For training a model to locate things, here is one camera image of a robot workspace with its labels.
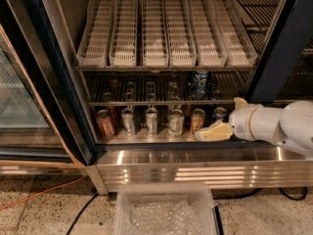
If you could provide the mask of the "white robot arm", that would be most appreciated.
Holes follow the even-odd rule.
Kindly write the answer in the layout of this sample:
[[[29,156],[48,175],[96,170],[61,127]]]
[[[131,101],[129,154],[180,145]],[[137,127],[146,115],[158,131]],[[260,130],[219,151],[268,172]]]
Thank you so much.
[[[284,108],[250,104],[236,97],[229,121],[217,120],[195,133],[199,141],[225,141],[234,134],[246,141],[265,141],[301,155],[313,155],[313,103],[295,101]]]

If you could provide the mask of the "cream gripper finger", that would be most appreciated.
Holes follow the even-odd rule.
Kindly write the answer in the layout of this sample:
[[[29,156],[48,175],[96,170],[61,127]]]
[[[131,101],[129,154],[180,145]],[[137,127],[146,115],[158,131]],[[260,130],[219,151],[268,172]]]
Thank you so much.
[[[244,105],[247,104],[247,101],[243,98],[240,98],[240,97],[235,97],[234,98],[234,102],[235,102],[235,108],[238,109]]]
[[[233,131],[227,122],[217,120],[209,127],[202,128],[195,133],[197,140],[201,142],[225,141],[231,138]]]

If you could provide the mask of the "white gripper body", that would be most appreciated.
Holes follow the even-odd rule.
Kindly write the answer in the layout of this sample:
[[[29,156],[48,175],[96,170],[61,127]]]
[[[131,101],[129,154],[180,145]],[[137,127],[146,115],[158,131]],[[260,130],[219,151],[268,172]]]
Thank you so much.
[[[233,133],[240,139],[255,141],[250,129],[250,121],[260,104],[245,104],[234,109],[229,115],[229,124]]]

